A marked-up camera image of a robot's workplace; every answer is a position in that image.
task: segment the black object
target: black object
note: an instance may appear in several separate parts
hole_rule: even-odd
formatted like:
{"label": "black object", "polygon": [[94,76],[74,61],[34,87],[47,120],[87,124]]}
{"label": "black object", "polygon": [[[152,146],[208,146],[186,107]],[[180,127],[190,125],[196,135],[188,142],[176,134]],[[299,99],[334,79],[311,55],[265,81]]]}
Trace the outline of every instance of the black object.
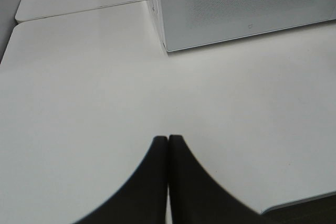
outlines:
{"label": "black object", "polygon": [[264,216],[286,224],[335,223],[336,195],[270,210]]}
{"label": "black object", "polygon": [[166,168],[167,138],[159,136],[119,191],[77,224],[164,224]]}
{"label": "black object", "polygon": [[275,224],[221,188],[198,163],[182,136],[170,136],[168,154],[174,224]]}

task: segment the white perforated panel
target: white perforated panel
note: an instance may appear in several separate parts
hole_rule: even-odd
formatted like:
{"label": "white perforated panel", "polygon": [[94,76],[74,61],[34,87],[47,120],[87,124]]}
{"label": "white perforated panel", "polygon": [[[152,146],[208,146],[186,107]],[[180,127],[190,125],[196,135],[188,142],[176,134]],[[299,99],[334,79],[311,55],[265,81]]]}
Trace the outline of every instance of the white perforated panel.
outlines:
{"label": "white perforated panel", "polygon": [[168,50],[330,19],[336,0],[161,0]]}

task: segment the perforated metal box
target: perforated metal box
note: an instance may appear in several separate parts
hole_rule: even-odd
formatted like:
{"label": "perforated metal box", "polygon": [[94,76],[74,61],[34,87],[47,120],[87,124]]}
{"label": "perforated metal box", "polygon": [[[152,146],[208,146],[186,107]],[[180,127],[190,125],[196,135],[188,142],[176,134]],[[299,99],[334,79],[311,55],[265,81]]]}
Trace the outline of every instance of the perforated metal box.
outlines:
{"label": "perforated metal box", "polygon": [[336,19],[336,0],[153,0],[167,51]]}

